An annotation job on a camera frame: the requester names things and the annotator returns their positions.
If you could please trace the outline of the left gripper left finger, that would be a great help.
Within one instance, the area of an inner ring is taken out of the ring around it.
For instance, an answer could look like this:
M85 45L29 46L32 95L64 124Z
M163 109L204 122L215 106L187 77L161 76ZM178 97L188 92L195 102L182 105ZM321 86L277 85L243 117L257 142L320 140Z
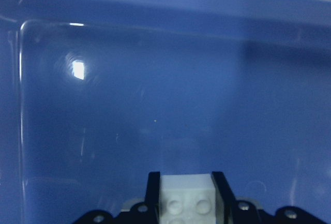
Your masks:
M130 223L160 223L159 220L160 172L148 174L145 197L130 209Z

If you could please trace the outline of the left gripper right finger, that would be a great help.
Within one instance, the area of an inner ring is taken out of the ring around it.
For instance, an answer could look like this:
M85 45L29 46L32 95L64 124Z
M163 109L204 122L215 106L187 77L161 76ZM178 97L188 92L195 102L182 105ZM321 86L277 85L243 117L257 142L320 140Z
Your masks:
M216 189L216 223L261 223L255 205L237 200L222 172L214 171L211 176Z

